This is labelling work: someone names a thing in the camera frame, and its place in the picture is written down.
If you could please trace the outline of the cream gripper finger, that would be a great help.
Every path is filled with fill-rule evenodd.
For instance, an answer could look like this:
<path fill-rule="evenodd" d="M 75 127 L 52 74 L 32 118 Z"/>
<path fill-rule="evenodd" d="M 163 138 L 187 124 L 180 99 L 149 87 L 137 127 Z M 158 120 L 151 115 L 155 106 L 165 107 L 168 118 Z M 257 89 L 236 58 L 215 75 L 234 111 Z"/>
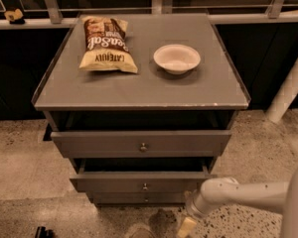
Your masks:
<path fill-rule="evenodd" d="M 197 226 L 198 221 L 191 217 L 185 216 L 177 232 L 177 238 L 186 238 L 191 231 Z"/>

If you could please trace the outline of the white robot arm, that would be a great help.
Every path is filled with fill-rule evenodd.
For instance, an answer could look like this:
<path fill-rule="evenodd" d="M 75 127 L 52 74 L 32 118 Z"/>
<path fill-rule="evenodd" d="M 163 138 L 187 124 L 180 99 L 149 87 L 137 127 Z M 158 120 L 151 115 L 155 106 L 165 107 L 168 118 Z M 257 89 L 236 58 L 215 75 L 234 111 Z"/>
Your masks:
<path fill-rule="evenodd" d="M 298 238 L 298 169 L 290 181 L 238 183 L 235 178 L 210 178 L 187 196 L 177 238 L 186 238 L 199 219 L 223 205 L 239 204 L 282 215 L 280 238 Z"/>

